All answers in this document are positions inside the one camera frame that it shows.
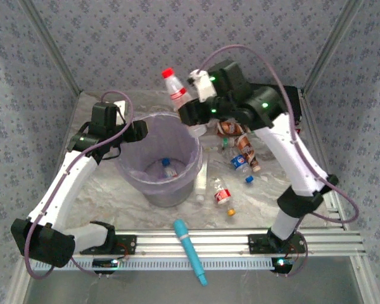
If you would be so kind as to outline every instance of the red bottle cap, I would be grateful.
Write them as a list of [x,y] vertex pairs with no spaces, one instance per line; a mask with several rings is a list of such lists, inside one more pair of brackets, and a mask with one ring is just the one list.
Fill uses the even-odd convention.
[[166,70],[164,70],[162,72],[162,76],[163,76],[164,79],[166,79],[166,78],[172,76],[174,73],[175,72],[173,71],[173,68],[167,68]]

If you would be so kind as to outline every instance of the plastic bottle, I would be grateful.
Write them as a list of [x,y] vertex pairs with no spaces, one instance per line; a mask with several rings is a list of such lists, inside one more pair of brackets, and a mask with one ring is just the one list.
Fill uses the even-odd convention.
[[217,206],[225,209],[229,217],[235,214],[235,209],[232,205],[232,197],[226,186],[224,180],[221,177],[213,177],[212,186],[214,189],[214,198]]
[[[184,104],[194,99],[188,93],[186,88],[182,85],[180,80],[175,76],[173,68],[168,68],[164,70],[162,72],[162,76],[165,79],[166,88],[168,93],[170,94],[170,99],[173,102],[175,111],[177,111]],[[188,129],[193,137],[200,137],[207,131],[205,125],[193,125]]]
[[196,179],[194,180],[194,193],[196,194],[196,201],[199,203],[204,202],[205,194],[207,191],[208,180],[208,163],[210,161],[210,154],[208,151],[203,152],[203,166],[198,172]]
[[244,179],[247,184],[250,184],[253,181],[252,169],[245,157],[239,154],[237,148],[225,149],[223,156],[232,163],[236,173]]
[[238,150],[245,157],[246,161],[249,163],[252,171],[258,172],[260,170],[259,161],[256,159],[255,150],[253,149],[252,144],[249,142],[246,134],[239,136],[235,140],[235,145],[238,147]]
[[164,158],[162,160],[162,165],[163,165],[163,171],[165,173],[165,177],[167,179],[177,177],[177,172],[175,168],[170,164],[170,160],[168,158]]
[[216,126],[219,136],[241,136],[249,132],[249,128],[236,122],[219,122]]
[[198,138],[203,148],[212,149],[217,147],[218,149],[230,148],[235,146],[235,138],[233,137],[220,137],[218,135],[204,135]]

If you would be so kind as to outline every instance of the blue bottle cap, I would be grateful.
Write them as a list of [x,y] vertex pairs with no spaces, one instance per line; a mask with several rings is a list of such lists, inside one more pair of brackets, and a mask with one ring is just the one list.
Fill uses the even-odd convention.
[[253,176],[249,175],[247,178],[245,178],[245,181],[250,184],[253,181]]
[[169,160],[168,158],[163,158],[163,159],[162,159],[162,165],[163,165],[164,167],[169,166],[169,165],[170,165],[170,160]]

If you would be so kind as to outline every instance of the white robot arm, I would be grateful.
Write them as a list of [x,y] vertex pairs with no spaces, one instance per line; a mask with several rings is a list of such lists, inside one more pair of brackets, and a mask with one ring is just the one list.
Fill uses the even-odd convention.
[[283,248],[293,237],[300,218],[313,212],[321,204],[322,195],[330,191],[304,164],[296,142],[321,178],[331,184],[336,184],[338,179],[328,176],[318,166],[298,135],[293,140],[290,117],[280,95],[271,87],[254,91],[235,62],[225,60],[209,72],[193,71],[188,81],[197,88],[200,97],[179,109],[185,124],[235,118],[263,140],[290,179],[291,187],[277,200],[280,210],[268,231],[272,247]]
[[[118,148],[123,142],[140,141],[148,133],[146,122],[133,122],[121,135],[116,134],[126,126],[124,117],[117,116],[118,109],[124,112],[125,101],[116,103],[96,103],[92,109],[90,122],[85,123],[70,140],[68,152],[43,199],[38,202],[26,220],[16,219],[11,226],[11,233],[22,255],[24,255],[27,234],[32,223],[38,221],[32,232],[28,248],[30,258],[48,263],[55,267],[65,266],[74,253],[88,248],[101,247],[101,250],[113,250],[116,245],[115,231],[112,225],[102,222],[75,229],[65,230],[65,221],[82,186],[95,171],[101,160],[104,160],[111,148]],[[110,139],[109,143],[93,149],[90,153],[78,158],[82,151]],[[44,206],[51,201],[43,212]]]

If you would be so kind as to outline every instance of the trash bin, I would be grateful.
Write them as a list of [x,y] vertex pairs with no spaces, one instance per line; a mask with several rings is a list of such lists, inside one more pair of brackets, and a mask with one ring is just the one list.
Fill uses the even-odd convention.
[[[116,159],[123,178],[160,207],[182,203],[193,190],[202,166],[201,145],[190,136],[176,114],[153,113],[139,117],[148,125],[148,135],[138,142],[121,145]],[[166,179],[162,160],[170,159],[177,177]]]

